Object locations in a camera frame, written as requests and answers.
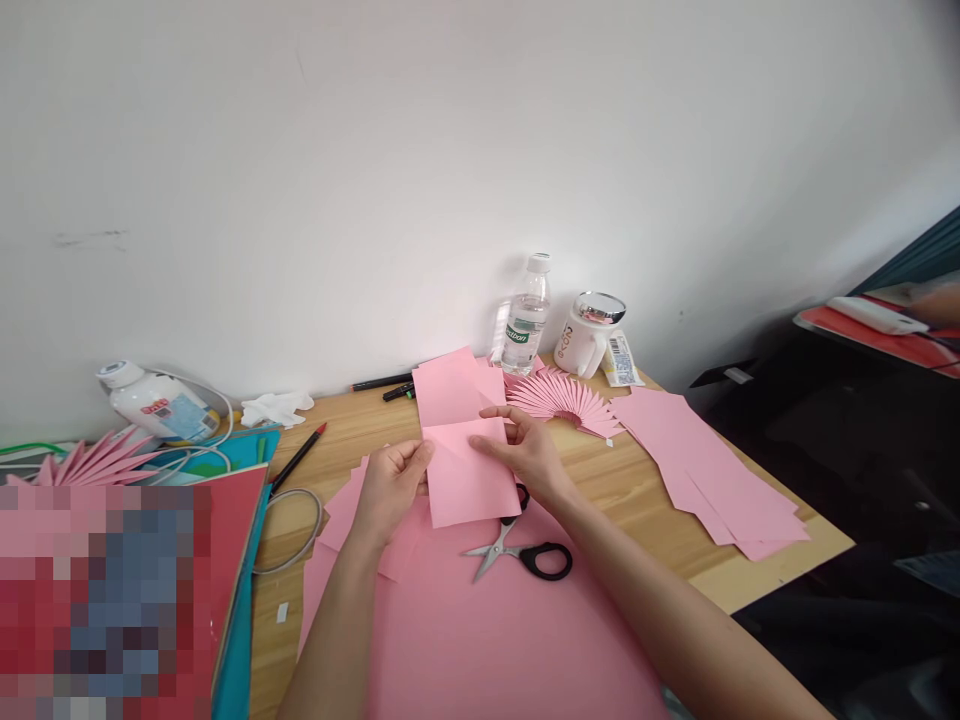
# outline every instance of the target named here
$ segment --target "desk surface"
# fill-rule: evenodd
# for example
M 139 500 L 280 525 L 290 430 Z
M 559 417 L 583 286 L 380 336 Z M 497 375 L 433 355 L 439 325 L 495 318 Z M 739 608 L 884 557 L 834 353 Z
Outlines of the desk surface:
M 644 376 L 650 387 L 656 383 Z M 607 386 L 603 373 L 588 384 L 604 397 L 626 395 Z M 419 439 L 416 402 L 384 403 L 386 390 L 321 398 L 304 413 L 306 422 L 283 433 L 271 472 L 278 472 L 307 436 L 324 421 L 321 441 L 301 462 L 284 488 L 306 487 L 326 503 L 350 478 L 360 458 L 386 443 Z M 613 438 L 613 448 L 577 432 L 570 423 L 547 423 L 570 476 L 589 499 L 617 525 L 728 613 L 839 555 L 853 542 L 787 490 L 759 465 L 733 448 L 750 470 L 800 506 L 811 541 L 796 543 L 760 563 L 738 550 L 714 545 L 693 515 L 674 509 L 656 464 L 628 434 Z M 277 503 L 267 515 L 257 564 L 273 565 L 295 553 L 315 520 L 314 506 L 296 495 Z M 256 577 L 253 591 L 253 661 L 250 717 L 272 719 L 296 663 L 300 638 L 303 561 L 280 573 Z M 287 620 L 277 624 L 277 608 L 289 603 Z

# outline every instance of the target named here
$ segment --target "pixelated area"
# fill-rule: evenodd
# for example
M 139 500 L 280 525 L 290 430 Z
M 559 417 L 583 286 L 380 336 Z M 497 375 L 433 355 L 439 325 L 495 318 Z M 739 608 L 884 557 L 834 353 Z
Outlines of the pixelated area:
M 0 717 L 209 718 L 210 507 L 203 487 L 0 487 Z

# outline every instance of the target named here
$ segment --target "mug lid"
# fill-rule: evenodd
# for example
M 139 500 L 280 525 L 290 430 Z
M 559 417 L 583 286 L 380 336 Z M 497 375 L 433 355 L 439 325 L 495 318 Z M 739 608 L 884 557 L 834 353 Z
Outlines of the mug lid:
M 573 311 L 589 322 L 615 325 L 623 319 L 627 306 L 613 295 L 587 290 L 574 300 Z

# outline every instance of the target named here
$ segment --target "white tissue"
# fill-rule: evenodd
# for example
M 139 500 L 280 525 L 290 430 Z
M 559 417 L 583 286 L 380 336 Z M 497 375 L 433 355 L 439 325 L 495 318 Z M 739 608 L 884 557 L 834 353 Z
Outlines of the white tissue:
M 254 427 L 269 420 L 278 422 L 289 430 L 306 419 L 296 415 L 294 411 L 312 408 L 313 398 L 306 393 L 284 393 L 283 395 L 267 393 L 256 400 L 244 400 L 240 404 L 243 405 L 240 424 L 244 427 Z

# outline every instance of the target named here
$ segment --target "marker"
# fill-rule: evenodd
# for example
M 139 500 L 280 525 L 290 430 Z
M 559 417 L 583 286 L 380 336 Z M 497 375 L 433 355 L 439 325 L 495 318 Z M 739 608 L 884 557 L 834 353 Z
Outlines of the marker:
M 300 446 L 300 449 L 297 450 L 296 455 L 290 458 L 290 462 L 288 462 L 284 466 L 283 470 L 280 471 L 280 474 L 273 479 L 272 483 L 270 483 L 271 497 L 273 497 L 273 495 L 277 492 L 277 490 L 280 489 L 280 486 L 283 485 L 283 481 L 286 480 L 290 476 L 290 473 L 292 473 L 296 469 L 297 465 L 300 464 L 300 461 L 303 460 L 303 456 L 310 451 L 310 448 L 312 448 L 314 444 L 317 442 L 317 440 L 320 439 L 320 436 L 323 435 L 323 431 L 326 429 L 327 429 L 327 424 L 324 423 L 323 425 L 318 427 L 316 430 L 314 430 L 312 433 L 310 433 L 310 437 L 308 437 L 307 441 Z
M 372 390 L 376 387 L 386 387 L 387 385 L 396 385 L 398 382 L 410 382 L 413 380 L 412 373 L 404 373 L 403 375 L 391 375 L 388 378 L 380 378 L 379 380 L 366 380 L 362 383 L 356 383 L 355 385 L 350 386 L 350 392 L 360 392 L 361 390 Z
M 396 400 L 398 397 L 403 397 L 411 390 L 413 390 L 413 383 L 407 383 L 406 385 L 401 385 L 393 390 L 387 390 L 387 392 L 383 394 L 383 401 L 390 402 L 391 400 Z

